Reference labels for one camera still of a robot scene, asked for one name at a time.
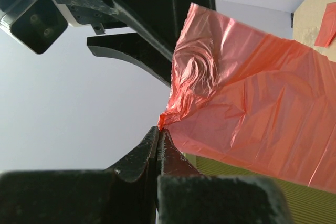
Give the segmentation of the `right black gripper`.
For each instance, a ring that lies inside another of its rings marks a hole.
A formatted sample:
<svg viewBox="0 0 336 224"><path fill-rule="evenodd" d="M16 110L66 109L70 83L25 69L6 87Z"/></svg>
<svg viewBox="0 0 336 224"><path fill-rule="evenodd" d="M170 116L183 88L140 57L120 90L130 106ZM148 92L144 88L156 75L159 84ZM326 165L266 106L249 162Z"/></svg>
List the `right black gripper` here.
<svg viewBox="0 0 336 224"><path fill-rule="evenodd" d="M55 0L67 21L104 29L128 26L136 33L87 38L96 57L131 63L171 86L173 43L191 3L215 9L215 0Z"/></svg>

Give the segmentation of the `red plastic trash bag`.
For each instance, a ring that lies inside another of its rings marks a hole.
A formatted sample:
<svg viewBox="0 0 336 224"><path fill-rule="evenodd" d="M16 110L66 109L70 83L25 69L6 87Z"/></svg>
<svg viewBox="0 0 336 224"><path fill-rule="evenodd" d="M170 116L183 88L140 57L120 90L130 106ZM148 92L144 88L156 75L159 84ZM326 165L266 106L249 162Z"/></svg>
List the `red plastic trash bag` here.
<svg viewBox="0 0 336 224"><path fill-rule="evenodd" d="M183 152L335 192L335 63L295 40L191 4L158 126Z"/></svg>

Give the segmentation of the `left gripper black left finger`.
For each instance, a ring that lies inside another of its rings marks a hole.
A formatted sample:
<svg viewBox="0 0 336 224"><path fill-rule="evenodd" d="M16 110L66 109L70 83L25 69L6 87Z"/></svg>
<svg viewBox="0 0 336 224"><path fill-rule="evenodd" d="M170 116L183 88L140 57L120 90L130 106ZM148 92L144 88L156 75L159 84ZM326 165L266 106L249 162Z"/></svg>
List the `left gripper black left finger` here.
<svg viewBox="0 0 336 224"><path fill-rule="evenodd" d="M112 166L1 173L1 223L155 223L156 148L152 127Z"/></svg>

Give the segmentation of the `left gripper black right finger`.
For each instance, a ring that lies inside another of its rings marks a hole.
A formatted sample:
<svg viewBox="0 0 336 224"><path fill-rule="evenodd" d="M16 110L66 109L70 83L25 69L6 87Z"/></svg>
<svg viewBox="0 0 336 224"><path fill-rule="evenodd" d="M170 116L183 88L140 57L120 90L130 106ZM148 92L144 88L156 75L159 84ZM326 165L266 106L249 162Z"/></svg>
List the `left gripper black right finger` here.
<svg viewBox="0 0 336 224"><path fill-rule="evenodd" d="M161 174L157 181L160 223L208 223L209 217L199 215L201 186L214 192L214 180L201 174L175 147L167 129L160 131L158 159Z"/></svg>

